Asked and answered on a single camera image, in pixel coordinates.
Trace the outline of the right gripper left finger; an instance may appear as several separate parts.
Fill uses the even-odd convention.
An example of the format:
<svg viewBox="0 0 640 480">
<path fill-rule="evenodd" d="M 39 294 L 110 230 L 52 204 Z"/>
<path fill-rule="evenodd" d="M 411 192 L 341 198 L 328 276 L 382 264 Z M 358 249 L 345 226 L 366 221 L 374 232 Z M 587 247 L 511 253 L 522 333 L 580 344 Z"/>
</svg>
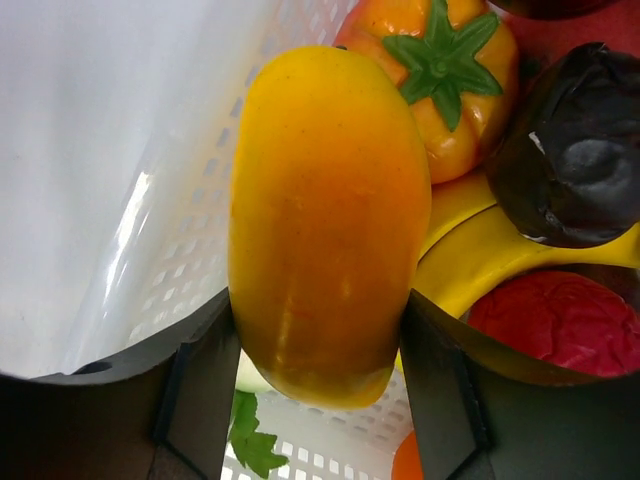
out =
<svg viewBox="0 0 640 480">
<path fill-rule="evenodd" d="M 239 350 L 222 291 L 72 374 L 3 374 L 2 478 L 149 479 L 162 452 L 199 479 L 219 478 Z"/>
</svg>

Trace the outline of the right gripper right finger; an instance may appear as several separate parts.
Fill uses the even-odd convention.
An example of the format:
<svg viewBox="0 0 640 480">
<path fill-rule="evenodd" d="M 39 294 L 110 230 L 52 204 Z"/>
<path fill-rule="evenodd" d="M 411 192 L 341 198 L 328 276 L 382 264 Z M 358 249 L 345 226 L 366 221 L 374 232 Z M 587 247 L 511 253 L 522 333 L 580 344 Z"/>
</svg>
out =
<svg viewBox="0 0 640 480">
<path fill-rule="evenodd" d="M 426 479 L 636 479 L 639 376 L 533 359 L 417 291 L 401 357 Z"/>
</svg>

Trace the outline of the red strawberry fruit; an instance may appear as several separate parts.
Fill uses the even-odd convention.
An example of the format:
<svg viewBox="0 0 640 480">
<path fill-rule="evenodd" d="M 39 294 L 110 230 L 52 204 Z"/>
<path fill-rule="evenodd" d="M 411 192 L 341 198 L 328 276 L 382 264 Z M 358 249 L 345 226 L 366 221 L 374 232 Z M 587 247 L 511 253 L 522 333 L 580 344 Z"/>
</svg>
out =
<svg viewBox="0 0 640 480">
<path fill-rule="evenodd" d="M 515 277 L 479 299 L 467 324 L 574 371 L 618 377 L 639 370 L 639 313 L 614 291 L 576 273 Z"/>
</svg>

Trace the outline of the yellow orange mango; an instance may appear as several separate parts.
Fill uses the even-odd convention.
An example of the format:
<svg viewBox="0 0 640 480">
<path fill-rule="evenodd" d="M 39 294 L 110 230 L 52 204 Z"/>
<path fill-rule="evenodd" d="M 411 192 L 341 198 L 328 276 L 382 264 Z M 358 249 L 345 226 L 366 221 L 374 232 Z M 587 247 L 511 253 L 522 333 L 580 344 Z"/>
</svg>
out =
<svg viewBox="0 0 640 480">
<path fill-rule="evenodd" d="M 413 115 L 371 59 L 287 51 L 258 74 L 233 162 L 228 283 L 242 347 L 282 394 L 374 403 L 431 209 Z"/>
</svg>

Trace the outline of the dark purple fig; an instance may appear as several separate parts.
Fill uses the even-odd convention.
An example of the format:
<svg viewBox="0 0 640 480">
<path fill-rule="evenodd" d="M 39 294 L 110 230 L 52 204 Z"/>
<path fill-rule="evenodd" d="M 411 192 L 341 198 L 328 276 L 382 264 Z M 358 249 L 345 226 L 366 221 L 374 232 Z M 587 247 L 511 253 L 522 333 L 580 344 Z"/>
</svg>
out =
<svg viewBox="0 0 640 480">
<path fill-rule="evenodd" d="M 603 43 L 547 68 L 485 163 L 521 235 L 544 245 L 608 243 L 639 221 L 639 60 Z"/>
</svg>

